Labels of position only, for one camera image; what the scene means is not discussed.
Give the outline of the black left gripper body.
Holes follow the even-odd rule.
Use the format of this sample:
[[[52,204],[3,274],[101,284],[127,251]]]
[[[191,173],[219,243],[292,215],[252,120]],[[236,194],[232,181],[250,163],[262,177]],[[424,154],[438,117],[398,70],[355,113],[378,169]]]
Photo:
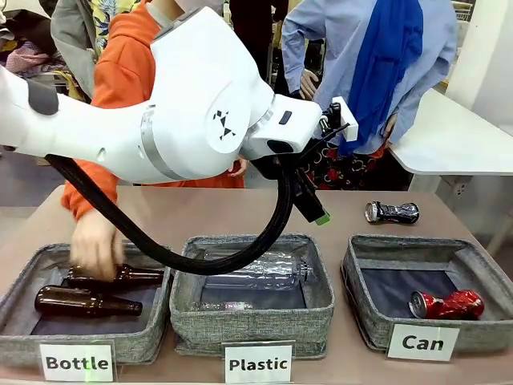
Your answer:
[[[256,160],[256,169],[268,180],[276,180],[282,171],[288,172],[293,181],[292,203],[301,212],[301,194],[316,194],[316,188],[305,171],[299,167],[299,157],[299,154],[265,156]]]

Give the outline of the person's left hand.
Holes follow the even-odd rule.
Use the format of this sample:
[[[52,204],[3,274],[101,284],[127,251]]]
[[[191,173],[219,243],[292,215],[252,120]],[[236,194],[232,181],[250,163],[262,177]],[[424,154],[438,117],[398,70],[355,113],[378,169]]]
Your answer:
[[[230,168],[228,169],[228,175],[230,177],[243,176],[248,168],[248,161],[243,157],[237,157]]]

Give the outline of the person's right hand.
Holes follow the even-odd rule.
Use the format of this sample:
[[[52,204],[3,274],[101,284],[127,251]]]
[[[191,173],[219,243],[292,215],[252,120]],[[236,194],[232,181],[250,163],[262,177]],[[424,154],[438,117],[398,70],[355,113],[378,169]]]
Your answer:
[[[71,238],[71,264],[101,281],[113,281],[124,261],[117,228],[101,213],[91,210],[82,216]]]

